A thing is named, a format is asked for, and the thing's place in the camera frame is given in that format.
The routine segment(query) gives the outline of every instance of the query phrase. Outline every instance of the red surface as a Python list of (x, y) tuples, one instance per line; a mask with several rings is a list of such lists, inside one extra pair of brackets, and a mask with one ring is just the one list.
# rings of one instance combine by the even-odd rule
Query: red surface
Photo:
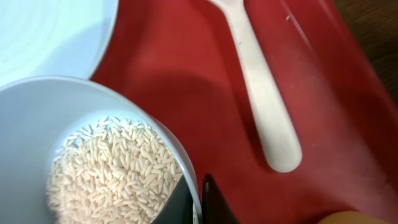
[(213, 174), (242, 223), (314, 223), (340, 210), (398, 223), (398, 112), (334, 7), (246, 9), (302, 144), (294, 172), (267, 167), (227, 23), (206, 0), (122, 0), (94, 81), (169, 127), (200, 185)]

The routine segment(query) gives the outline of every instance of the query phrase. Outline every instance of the yellow object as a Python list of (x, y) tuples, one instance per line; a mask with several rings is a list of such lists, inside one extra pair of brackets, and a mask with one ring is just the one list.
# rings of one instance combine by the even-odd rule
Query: yellow object
[(388, 222), (359, 212), (338, 212), (329, 215), (318, 224), (388, 224)]

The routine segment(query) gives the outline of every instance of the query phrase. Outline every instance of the white plastic handle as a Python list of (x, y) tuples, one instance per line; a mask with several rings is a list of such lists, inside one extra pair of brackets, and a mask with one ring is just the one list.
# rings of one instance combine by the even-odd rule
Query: white plastic handle
[(302, 150), (243, 1), (211, 2), (224, 12), (231, 29), (267, 162), (277, 172), (290, 172), (301, 163)]

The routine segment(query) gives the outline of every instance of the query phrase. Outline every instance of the plate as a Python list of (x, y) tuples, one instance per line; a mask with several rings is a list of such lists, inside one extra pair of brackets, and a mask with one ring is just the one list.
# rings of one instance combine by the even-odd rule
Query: plate
[(0, 86), (40, 75), (89, 79), (117, 11), (117, 0), (0, 1)]

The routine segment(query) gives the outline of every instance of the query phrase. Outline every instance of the rice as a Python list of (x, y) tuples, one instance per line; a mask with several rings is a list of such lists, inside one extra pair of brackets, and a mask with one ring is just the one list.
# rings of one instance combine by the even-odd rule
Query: rice
[(181, 168), (147, 124), (105, 117), (75, 131), (57, 150), (47, 203), (64, 223), (150, 223)]

